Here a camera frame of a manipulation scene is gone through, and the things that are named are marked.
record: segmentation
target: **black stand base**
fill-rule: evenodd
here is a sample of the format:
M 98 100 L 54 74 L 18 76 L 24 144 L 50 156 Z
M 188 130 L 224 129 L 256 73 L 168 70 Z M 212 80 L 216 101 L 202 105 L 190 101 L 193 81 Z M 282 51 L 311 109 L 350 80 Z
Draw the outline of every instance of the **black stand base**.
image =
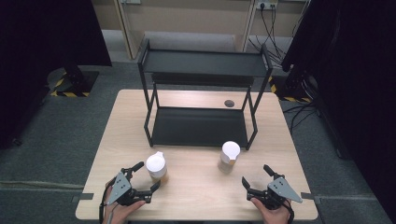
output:
M 293 91 L 287 90 L 285 87 L 286 79 L 287 77 L 271 76 L 268 81 L 271 86 L 271 92 L 275 93 L 279 100 L 311 102 L 302 86 Z
M 66 96 L 66 97 L 87 97 L 90 95 L 93 84 L 98 78 L 99 72 L 84 71 L 82 72 L 85 85 L 76 88 L 71 83 L 69 76 L 64 74 L 55 86 L 52 96 Z

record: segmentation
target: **wooden table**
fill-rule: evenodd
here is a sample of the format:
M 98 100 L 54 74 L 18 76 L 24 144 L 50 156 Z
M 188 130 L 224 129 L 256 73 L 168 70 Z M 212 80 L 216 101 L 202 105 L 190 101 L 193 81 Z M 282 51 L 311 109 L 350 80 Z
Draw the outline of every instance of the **wooden table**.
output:
M 163 105 L 226 107 L 233 100 L 242 104 L 245 93 L 239 91 L 160 91 Z M 257 208 L 246 200 L 244 176 L 254 189 L 266 189 L 273 180 L 262 169 L 268 164 L 285 175 L 293 189 L 310 193 L 303 168 L 283 117 L 277 97 L 265 93 L 256 113 L 259 132 L 249 151 L 241 151 L 230 174 L 217 164 L 219 147 L 150 147 L 143 126 L 147 107 L 143 91 L 119 92 L 83 193 L 93 193 L 92 200 L 80 200 L 79 219 L 98 219 L 98 206 L 105 183 L 121 168 L 129 168 L 157 151 L 163 152 L 169 180 L 145 204 L 130 216 L 133 220 L 262 220 Z M 136 189 L 152 185 L 145 167 L 134 174 Z M 313 200 L 292 203 L 295 219 L 315 219 L 318 211 Z

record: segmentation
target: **human hand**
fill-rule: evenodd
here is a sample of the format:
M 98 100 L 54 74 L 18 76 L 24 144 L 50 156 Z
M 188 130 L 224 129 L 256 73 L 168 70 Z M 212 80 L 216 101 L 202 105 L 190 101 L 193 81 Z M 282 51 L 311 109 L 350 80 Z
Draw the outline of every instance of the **human hand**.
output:
M 106 200 L 108 201 L 110 197 L 110 193 L 112 190 L 112 186 L 110 186 L 106 192 Z M 138 208 L 143 206 L 146 202 L 145 201 L 138 201 L 133 203 L 129 206 L 123 206 L 114 202 L 106 206 L 105 209 L 105 218 L 103 224 L 111 223 L 111 224 L 121 224 L 123 223 L 126 218 L 132 214 L 132 212 L 136 211 Z
M 269 210 L 268 208 L 265 207 L 262 202 L 256 198 L 251 198 L 250 199 L 254 205 L 259 209 L 259 211 L 262 213 L 262 220 L 264 224 L 286 224 L 288 223 L 290 212 L 288 209 L 284 206 L 280 206 L 276 210 Z

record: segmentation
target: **shelf lower tier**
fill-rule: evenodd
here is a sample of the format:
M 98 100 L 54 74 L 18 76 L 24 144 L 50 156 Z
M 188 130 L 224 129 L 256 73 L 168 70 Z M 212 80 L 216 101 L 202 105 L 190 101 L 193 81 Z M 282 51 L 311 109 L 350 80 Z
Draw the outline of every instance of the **shelf lower tier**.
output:
M 244 112 L 235 109 L 160 107 L 152 132 L 154 145 L 221 147 L 248 144 Z

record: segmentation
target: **white cup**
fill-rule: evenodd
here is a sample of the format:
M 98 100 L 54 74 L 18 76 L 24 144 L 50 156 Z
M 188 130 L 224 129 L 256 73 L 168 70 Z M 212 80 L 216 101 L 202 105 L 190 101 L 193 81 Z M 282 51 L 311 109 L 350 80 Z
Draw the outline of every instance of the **white cup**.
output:
M 219 160 L 219 169 L 223 173 L 230 173 L 233 169 L 233 165 L 235 164 L 236 160 L 238 159 L 238 155 L 241 152 L 241 147 L 233 142 L 229 141 L 223 144 L 222 151 L 220 154 Z
M 158 151 L 154 155 L 148 157 L 146 161 L 146 168 L 148 169 L 148 173 L 151 176 L 153 181 L 165 181 L 166 177 L 166 161 L 163 157 L 163 153 Z

